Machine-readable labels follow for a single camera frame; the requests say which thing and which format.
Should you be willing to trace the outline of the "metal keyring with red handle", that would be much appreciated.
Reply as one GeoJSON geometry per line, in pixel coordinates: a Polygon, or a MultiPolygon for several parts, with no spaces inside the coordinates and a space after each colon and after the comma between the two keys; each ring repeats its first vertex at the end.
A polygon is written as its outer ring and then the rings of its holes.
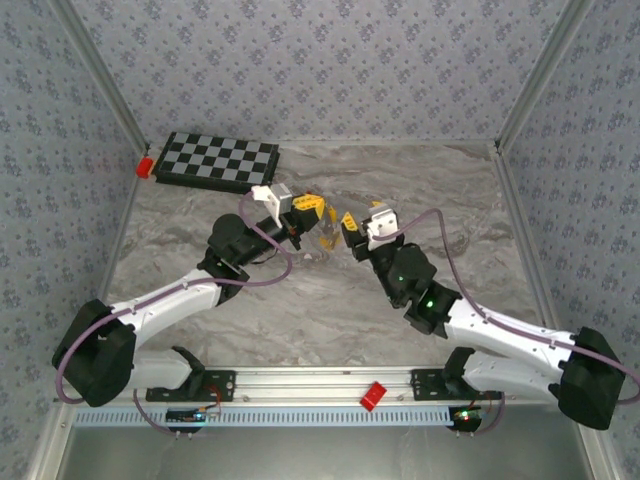
{"type": "Polygon", "coordinates": [[[331,206],[326,199],[325,201],[326,201],[326,206],[323,212],[323,217],[320,220],[320,222],[317,224],[317,226],[320,228],[320,231],[321,231],[319,236],[319,243],[320,243],[321,236],[329,236],[336,233],[339,233],[342,236],[341,229],[338,222],[337,210],[333,206],[331,206]]]}

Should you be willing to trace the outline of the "black grey chessboard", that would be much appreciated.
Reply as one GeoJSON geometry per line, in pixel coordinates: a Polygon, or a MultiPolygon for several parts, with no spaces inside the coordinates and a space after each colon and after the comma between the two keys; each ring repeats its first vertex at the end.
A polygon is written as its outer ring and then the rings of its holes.
{"type": "Polygon", "coordinates": [[[279,157],[273,143],[173,132],[151,174],[162,184],[243,195],[272,182],[279,157]]]}

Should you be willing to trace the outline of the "flat red block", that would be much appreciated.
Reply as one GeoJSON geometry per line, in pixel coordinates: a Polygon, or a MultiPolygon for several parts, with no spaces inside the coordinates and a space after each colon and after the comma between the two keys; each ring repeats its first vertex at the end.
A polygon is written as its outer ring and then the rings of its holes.
{"type": "Polygon", "coordinates": [[[367,411],[372,412],[383,397],[386,395],[387,389],[378,381],[373,382],[366,393],[360,399],[360,405],[367,411]]]}

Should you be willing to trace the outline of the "small circuit board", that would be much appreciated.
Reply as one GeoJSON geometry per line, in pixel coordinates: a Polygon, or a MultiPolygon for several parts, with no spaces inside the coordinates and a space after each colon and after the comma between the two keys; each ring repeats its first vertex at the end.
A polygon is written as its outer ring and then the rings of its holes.
{"type": "Polygon", "coordinates": [[[451,407],[449,413],[455,426],[480,425],[485,417],[485,412],[480,407],[451,407]]]}
{"type": "Polygon", "coordinates": [[[221,414],[219,409],[213,407],[199,408],[169,408],[165,414],[167,424],[193,424],[205,425],[221,414]]]}

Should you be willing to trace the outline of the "grey metal panel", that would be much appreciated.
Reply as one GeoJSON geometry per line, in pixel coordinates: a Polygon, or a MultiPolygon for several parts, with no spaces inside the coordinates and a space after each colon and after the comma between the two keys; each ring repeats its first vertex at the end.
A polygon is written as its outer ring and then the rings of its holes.
{"type": "Polygon", "coordinates": [[[573,428],[503,421],[480,437],[436,427],[76,428],[56,480],[593,480],[573,428]]]}

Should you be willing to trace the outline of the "aluminium frame rail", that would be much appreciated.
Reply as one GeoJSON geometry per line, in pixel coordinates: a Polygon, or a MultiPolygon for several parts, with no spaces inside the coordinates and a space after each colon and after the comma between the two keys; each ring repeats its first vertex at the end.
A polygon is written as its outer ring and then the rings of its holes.
{"type": "Polygon", "coordinates": [[[123,351],[122,341],[130,337],[118,323],[124,313],[108,302],[110,283],[122,250],[138,186],[136,167],[149,154],[120,156],[118,169],[97,171],[84,183],[89,215],[89,249],[85,264],[101,268],[100,282],[93,296],[78,310],[69,328],[64,367],[87,370],[95,360],[113,359],[123,351]]]}
{"type": "Polygon", "coordinates": [[[317,146],[317,147],[339,147],[339,146],[416,146],[416,145],[429,145],[429,146],[450,146],[450,147],[478,147],[494,149],[496,141],[494,139],[467,139],[467,140],[419,140],[419,139],[404,139],[404,140],[382,140],[382,139],[365,139],[365,140],[276,140],[276,143],[282,147],[294,147],[294,146],[317,146]]]}
{"type": "Polygon", "coordinates": [[[506,209],[512,223],[514,238],[528,282],[536,313],[539,320],[548,327],[561,330],[563,324],[558,317],[549,284],[539,258],[538,250],[529,227],[524,205],[519,196],[516,181],[510,165],[498,146],[494,147],[493,159],[496,166],[498,183],[504,194],[506,209]]]}

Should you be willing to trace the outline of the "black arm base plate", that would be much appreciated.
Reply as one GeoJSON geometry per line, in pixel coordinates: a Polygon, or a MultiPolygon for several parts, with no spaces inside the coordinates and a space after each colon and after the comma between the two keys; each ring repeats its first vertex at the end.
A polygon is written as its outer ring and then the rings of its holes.
{"type": "Polygon", "coordinates": [[[234,370],[203,370],[191,373],[177,388],[153,388],[145,394],[147,402],[192,402],[215,403],[231,402],[236,387],[234,370]]]}
{"type": "Polygon", "coordinates": [[[499,400],[502,397],[497,391],[477,390],[444,369],[414,369],[410,375],[410,386],[415,401],[499,400]]]}

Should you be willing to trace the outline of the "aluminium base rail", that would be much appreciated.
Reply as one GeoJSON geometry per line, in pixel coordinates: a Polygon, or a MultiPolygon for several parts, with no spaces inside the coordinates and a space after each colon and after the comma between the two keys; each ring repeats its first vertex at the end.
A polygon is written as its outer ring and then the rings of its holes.
{"type": "Polygon", "coordinates": [[[444,369],[477,390],[506,394],[513,400],[553,403],[559,391],[557,380],[506,359],[473,361],[470,369],[411,367],[191,367],[185,361],[151,359],[135,365],[126,374],[99,374],[87,384],[64,381],[69,394],[91,407],[101,407],[133,390],[145,400],[148,389],[175,389],[191,373],[203,370],[234,370],[236,387],[231,402],[312,403],[357,402],[378,381],[386,389],[386,402],[415,401],[410,386],[414,369],[444,369]]]}

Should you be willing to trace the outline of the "aluminium frame post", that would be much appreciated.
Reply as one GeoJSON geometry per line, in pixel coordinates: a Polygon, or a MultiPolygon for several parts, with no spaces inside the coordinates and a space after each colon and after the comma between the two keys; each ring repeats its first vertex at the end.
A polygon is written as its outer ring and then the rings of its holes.
{"type": "Polygon", "coordinates": [[[523,88],[496,138],[496,149],[505,155],[533,112],[595,0],[567,0],[523,88]]]}
{"type": "Polygon", "coordinates": [[[26,480],[56,480],[73,426],[76,409],[55,403],[47,414],[26,480]]]}
{"type": "Polygon", "coordinates": [[[578,426],[589,468],[594,480],[620,480],[615,449],[610,435],[605,431],[578,426]]]}
{"type": "Polygon", "coordinates": [[[47,2],[134,150],[140,155],[146,154],[148,144],[144,134],[72,1],[47,2]]]}

